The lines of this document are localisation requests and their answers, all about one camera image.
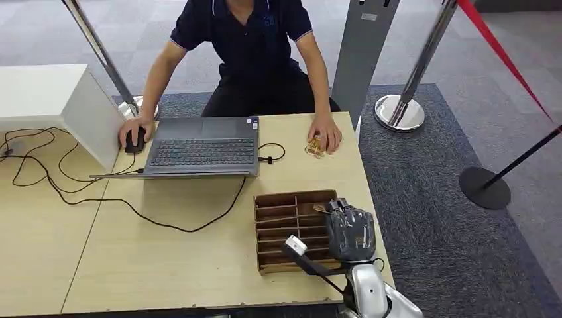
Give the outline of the person's left hand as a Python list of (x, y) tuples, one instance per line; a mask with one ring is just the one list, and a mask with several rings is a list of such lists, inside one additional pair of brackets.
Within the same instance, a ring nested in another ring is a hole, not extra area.
[(338, 150), (343, 135), (333, 120), (331, 113), (315, 114), (308, 133), (308, 142), (315, 137), (320, 139), (320, 150), (332, 154)]

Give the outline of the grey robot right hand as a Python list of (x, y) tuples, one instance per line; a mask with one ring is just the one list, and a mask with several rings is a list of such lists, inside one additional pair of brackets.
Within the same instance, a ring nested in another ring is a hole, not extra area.
[(344, 198), (324, 204), (329, 253), (348, 263), (372, 261), (376, 252), (373, 214), (347, 203)]

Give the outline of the person's right hand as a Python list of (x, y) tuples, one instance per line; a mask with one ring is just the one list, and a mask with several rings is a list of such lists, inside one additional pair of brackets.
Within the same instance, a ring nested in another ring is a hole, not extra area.
[(145, 130), (144, 141), (150, 141), (155, 127), (154, 117), (150, 115), (139, 115), (138, 117), (128, 119), (125, 123), (123, 123), (123, 125), (119, 129), (118, 134), (119, 142), (122, 148), (126, 147), (127, 134), (129, 132), (131, 132), (131, 140), (133, 145), (136, 146), (138, 144), (139, 129), (141, 127)]

